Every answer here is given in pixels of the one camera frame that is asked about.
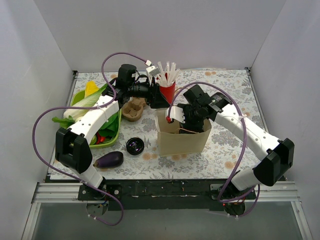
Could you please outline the brown paper bag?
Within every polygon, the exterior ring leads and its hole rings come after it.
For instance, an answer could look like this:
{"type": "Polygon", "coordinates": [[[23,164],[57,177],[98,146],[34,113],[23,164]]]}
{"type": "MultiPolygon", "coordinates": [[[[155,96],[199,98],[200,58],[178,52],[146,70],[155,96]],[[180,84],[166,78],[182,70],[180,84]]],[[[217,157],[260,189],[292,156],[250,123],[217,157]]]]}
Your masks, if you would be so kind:
{"type": "Polygon", "coordinates": [[[212,129],[211,122],[206,119],[203,121],[203,132],[196,133],[192,130],[180,133],[182,129],[180,122],[175,120],[173,123],[168,123],[165,108],[156,110],[155,124],[158,151],[161,157],[202,152],[212,129]]]}

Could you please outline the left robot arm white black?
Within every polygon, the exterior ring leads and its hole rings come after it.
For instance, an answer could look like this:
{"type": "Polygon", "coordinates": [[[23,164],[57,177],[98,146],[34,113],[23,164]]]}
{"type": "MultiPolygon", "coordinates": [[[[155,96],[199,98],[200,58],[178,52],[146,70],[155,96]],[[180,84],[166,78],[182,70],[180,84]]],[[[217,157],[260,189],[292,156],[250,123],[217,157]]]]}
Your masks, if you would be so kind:
{"type": "Polygon", "coordinates": [[[84,183],[90,186],[89,194],[95,200],[106,196],[103,177],[92,164],[93,156],[89,144],[107,120],[117,113],[131,97],[145,99],[152,109],[169,107],[154,79],[138,82],[136,66],[122,64],[115,78],[115,92],[107,87],[79,121],[69,128],[60,128],[55,137],[55,159],[71,169],[84,183]]]}

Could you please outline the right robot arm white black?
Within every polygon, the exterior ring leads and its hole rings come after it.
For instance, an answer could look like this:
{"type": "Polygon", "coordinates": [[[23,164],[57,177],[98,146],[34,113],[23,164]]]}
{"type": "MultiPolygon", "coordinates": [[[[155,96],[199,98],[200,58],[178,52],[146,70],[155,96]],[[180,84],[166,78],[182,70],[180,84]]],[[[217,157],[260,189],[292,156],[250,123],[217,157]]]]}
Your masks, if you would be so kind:
{"type": "Polygon", "coordinates": [[[183,96],[186,104],[177,106],[182,110],[180,126],[186,133],[201,133],[206,119],[221,125],[242,141],[239,158],[249,148],[259,159],[255,166],[232,170],[222,186],[217,199],[223,203],[244,198],[256,185],[272,187],[293,165],[294,143],[267,133],[242,114],[232,97],[222,89],[209,95],[201,88],[202,82],[187,84],[183,96]]]}

